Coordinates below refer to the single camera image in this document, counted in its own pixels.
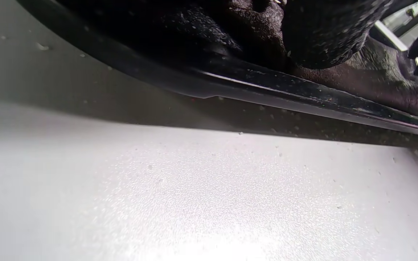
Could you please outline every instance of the gray floor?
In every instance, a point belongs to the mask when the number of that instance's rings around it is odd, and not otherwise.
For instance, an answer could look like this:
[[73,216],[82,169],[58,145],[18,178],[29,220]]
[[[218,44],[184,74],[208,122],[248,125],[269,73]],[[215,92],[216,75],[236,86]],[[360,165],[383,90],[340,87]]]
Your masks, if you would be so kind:
[[0,0],[0,260],[418,259],[418,136],[81,54]]

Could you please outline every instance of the white painted surface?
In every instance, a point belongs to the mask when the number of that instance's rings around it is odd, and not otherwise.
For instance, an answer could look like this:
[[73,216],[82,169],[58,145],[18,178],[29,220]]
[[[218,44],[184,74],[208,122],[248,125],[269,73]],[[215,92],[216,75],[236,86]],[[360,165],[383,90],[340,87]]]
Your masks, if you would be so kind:
[[192,101],[81,53],[0,0],[0,261],[418,260],[418,156],[294,135],[418,137]]

